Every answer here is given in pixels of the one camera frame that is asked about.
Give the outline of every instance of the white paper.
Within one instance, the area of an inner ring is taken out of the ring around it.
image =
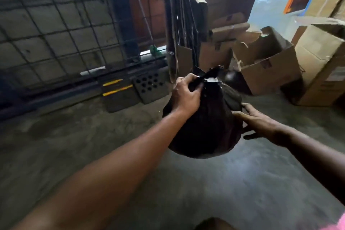
[[[336,67],[326,79],[326,81],[344,81],[344,80],[345,80],[345,66]]]

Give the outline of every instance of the forearm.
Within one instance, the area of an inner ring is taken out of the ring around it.
[[[89,164],[27,220],[42,216],[64,229],[103,227],[156,167],[187,118],[179,111],[172,112],[138,138]]]
[[[345,205],[345,154],[293,128],[285,133],[285,138],[295,158]]]

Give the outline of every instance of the concrete floor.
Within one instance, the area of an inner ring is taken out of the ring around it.
[[[257,0],[250,22],[283,31],[286,16],[276,14],[286,1]],[[109,114],[95,98],[4,125],[0,229],[21,219],[72,173],[158,122],[167,101],[165,97]],[[342,112],[292,106],[280,94],[244,101],[345,152]],[[265,139],[240,140],[228,154],[205,160],[168,150],[109,229],[187,230],[209,217],[220,217],[239,230],[310,230],[335,223],[344,211],[286,149]]]

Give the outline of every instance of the person's left hand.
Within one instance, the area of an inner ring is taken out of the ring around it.
[[[186,77],[178,77],[172,91],[172,110],[181,111],[187,118],[190,118],[200,106],[203,83],[193,92],[188,89],[188,84],[196,78],[197,76],[192,73]]]

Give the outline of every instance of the hand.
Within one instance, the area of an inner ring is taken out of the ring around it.
[[[291,129],[289,126],[283,125],[274,119],[264,115],[256,110],[251,104],[242,103],[242,106],[247,110],[248,115],[241,111],[233,111],[233,115],[246,122],[248,126],[243,128],[243,133],[254,130],[255,133],[243,136],[244,139],[250,140],[259,137],[265,137],[272,143],[280,146],[285,146],[284,137]]]
[[[179,77],[176,80],[172,91],[172,110],[180,111],[190,118],[200,106],[200,95],[203,88],[201,83],[193,92],[188,89],[188,84],[196,79],[197,76],[190,73],[186,77]]]

